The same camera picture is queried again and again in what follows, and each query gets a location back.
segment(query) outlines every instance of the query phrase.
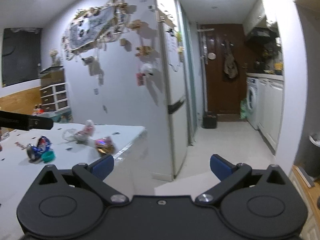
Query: blue gripper pad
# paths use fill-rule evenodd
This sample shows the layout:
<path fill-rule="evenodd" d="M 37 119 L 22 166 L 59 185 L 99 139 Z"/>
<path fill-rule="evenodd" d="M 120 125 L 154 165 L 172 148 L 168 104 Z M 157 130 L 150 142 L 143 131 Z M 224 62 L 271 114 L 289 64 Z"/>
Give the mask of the blue gripper pad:
<path fill-rule="evenodd" d="M 113 171 L 114 163 L 113 156 L 107 154 L 89 165 L 90 172 L 98 179 L 104 180 Z"/>
<path fill-rule="evenodd" d="M 214 154 L 210 159 L 211 171 L 220 179 L 221 181 L 229 177 L 232 173 L 237 170 L 237 166 L 223 159 L 221 156 Z"/>

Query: brown door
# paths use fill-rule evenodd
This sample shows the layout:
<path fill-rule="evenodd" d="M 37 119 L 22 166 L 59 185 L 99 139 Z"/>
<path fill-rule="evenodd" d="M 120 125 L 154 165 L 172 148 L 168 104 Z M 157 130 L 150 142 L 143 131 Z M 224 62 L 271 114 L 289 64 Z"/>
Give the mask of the brown door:
<path fill-rule="evenodd" d="M 246 98 L 246 66 L 253 66 L 259 57 L 244 43 L 245 36 L 241 24 L 202 25 L 203 29 L 214 28 L 204 32 L 208 53 L 217 55 L 214 60 L 208 59 L 206 64 L 208 110 L 216 114 L 239 114 L 240 102 Z M 238 76 L 229 79 L 224 73 L 225 44 L 229 41 L 232 55 L 238 67 Z"/>

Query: wall tapestry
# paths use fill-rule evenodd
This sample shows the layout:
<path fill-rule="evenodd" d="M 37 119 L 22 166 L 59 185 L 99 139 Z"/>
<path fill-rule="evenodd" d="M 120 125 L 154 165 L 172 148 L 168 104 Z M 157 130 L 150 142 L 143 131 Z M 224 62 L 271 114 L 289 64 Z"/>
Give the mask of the wall tapestry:
<path fill-rule="evenodd" d="M 101 7 L 78 10 L 62 37 L 66 60 L 118 40 L 129 20 L 127 6 L 124 0 L 109 0 Z"/>

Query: window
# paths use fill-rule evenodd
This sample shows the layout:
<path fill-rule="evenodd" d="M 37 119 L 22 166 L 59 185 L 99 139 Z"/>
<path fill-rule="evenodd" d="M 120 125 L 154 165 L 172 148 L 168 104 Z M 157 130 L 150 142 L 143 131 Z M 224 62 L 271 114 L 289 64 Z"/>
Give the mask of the window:
<path fill-rule="evenodd" d="M 38 79 L 41 30 L 4 29 L 2 45 L 2 87 Z"/>

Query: range hood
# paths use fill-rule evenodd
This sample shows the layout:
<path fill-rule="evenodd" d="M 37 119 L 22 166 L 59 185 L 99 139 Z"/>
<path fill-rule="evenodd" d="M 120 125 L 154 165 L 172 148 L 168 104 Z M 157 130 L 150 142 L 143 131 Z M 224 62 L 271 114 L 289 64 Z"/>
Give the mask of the range hood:
<path fill-rule="evenodd" d="M 248 33 L 246 40 L 265 45 L 269 42 L 276 42 L 276 37 L 278 37 L 277 33 L 273 32 L 272 30 L 268 28 L 256 27 Z"/>

